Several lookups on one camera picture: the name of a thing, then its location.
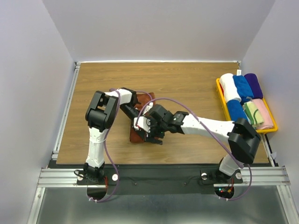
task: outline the white towel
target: white towel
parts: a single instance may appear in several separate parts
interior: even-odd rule
[[[220,84],[223,88],[225,102],[236,99],[241,102],[241,97],[237,92],[237,87],[233,79],[233,74],[227,73],[220,77]]]

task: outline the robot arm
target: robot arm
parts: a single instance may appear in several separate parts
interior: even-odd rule
[[[163,138],[167,131],[211,137],[205,127],[191,114],[181,111],[172,114],[161,105],[150,105],[147,113],[143,113],[135,126],[139,113],[134,108],[138,103],[136,92],[125,88],[118,89],[118,92],[121,96],[120,108],[131,119],[132,126],[145,141],[162,144],[162,141],[157,138]],[[108,129],[113,124],[118,100],[116,91],[108,93],[97,91],[86,112],[85,119],[88,121],[90,142],[84,172],[89,179],[101,179],[104,176],[104,141]],[[106,106],[105,110],[100,109],[101,106]],[[232,155],[240,163],[251,164],[253,162],[260,137],[247,120],[239,119],[233,122],[198,119],[209,128],[213,135],[229,144]],[[231,156],[227,155],[220,161],[217,173],[228,179],[238,168],[239,166]]]

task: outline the pink towel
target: pink towel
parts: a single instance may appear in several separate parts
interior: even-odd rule
[[[262,125],[260,125],[257,129],[269,129],[269,128],[273,128],[274,124],[272,122],[272,119],[269,115],[269,112],[263,102],[262,99],[253,99],[252,102],[256,105],[256,107],[258,108],[258,110],[260,111],[264,122]]]

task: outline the gray wall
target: gray wall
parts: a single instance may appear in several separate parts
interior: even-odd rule
[[[276,1],[242,61],[258,75],[278,132],[269,134],[277,161],[285,165],[299,208],[299,1]]]
[[[274,0],[43,0],[76,61],[241,60]]]
[[[73,60],[41,0],[0,7],[0,223],[26,223],[50,159]]]

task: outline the gray floor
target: gray floor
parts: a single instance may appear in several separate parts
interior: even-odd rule
[[[236,195],[245,188],[236,188]],[[47,188],[39,224],[286,224],[277,188],[252,187],[240,200],[212,195],[116,196],[92,203],[85,188]]]

